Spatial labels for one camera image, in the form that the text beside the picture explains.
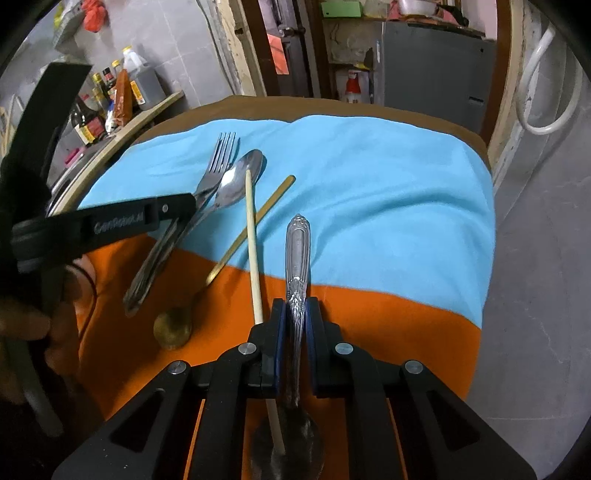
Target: gray tiled wall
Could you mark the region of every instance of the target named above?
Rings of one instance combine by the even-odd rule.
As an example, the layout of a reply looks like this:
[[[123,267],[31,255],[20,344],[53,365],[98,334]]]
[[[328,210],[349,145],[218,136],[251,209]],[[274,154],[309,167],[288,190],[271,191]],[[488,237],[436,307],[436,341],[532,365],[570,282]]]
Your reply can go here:
[[[184,90],[182,107],[195,108],[231,94],[197,0],[105,0],[105,5],[109,25],[98,34],[80,30],[75,36],[97,69],[133,45],[156,67],[169,92]]]

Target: metal pivot screw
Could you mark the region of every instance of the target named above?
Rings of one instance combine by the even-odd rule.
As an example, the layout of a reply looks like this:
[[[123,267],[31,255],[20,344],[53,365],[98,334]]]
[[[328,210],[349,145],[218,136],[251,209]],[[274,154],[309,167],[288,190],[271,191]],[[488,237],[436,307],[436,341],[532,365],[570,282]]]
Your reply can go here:
[[[242,343],[238,346],[238,351],[242,355],[250,355],[251,353],[256,352],[256,345],[250,342]]]
[[[408,373],[418,375],[423,371],[423,364],[416,360],[409,360],[404,364],[404,368],[406,368]]]
[[[339,355],[349,355],[351,352],[353,352],[353,345],[351,345],[350,343],[337,343],[335,345],[335,351],[339,354]]]
[[[175,360],[168,366],[168,373],[178,375],[187,369],[187,364],[182,360]]]

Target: bottle label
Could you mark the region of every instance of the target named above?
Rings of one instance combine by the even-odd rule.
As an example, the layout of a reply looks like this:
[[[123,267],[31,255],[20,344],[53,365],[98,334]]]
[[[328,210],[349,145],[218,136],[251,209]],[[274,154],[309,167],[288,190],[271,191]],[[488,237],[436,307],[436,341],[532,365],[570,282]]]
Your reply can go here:
[[[85,127],[92,137],[92,141],[105,133],[105,127],[98,117],[94,117]]]
[[[74,130],[76,130],[76,133],[82,140],[82,143],[84,143],[84,145],[90,145],[92,143],[92,140],[89,139],[84,129],[86,129],[86,127],[80,127],[80,125],[76,125],[74,127]]]
[[[131,90],[134,93],[134,97],[135,97],[135,100],[138,102],[138,105],[143,105],[146,101],[144,100],[144,96],[142,95],[142,92],[139,91],[138,84],[135,83],[135,80],[132,80],[130,82],[130,84],[131,84]]]

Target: light blue cloth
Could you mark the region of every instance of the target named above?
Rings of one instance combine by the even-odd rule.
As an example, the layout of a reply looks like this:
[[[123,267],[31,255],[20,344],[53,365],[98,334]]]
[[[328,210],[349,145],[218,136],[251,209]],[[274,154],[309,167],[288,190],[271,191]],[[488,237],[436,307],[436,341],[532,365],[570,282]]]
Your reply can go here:
[[[481,326],[495,244],[492,182],[451,135],[366,117],[217,120],[131,147],[81,207],[193,192],[222,131],[240,138],[237,158],[253,148],[267,158],[257,208],[289,174],[297,179],[257,229],[262,272],[284,278],[285,230],[300,213],[311,225],[314,284],[396,294]],[[218,261],[245,225],[243,200],[206,219],[182,248]],[[246,245],[230,265],[248,269]]]

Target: gray floor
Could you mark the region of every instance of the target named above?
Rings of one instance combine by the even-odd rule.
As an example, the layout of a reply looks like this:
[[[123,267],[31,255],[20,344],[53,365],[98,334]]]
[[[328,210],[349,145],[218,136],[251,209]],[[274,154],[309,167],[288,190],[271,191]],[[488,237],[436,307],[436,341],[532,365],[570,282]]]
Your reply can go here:
[[[549,140],[499,225],[468,400],[539,478],[591,415],[590,102],[586,81],[576,118]]]

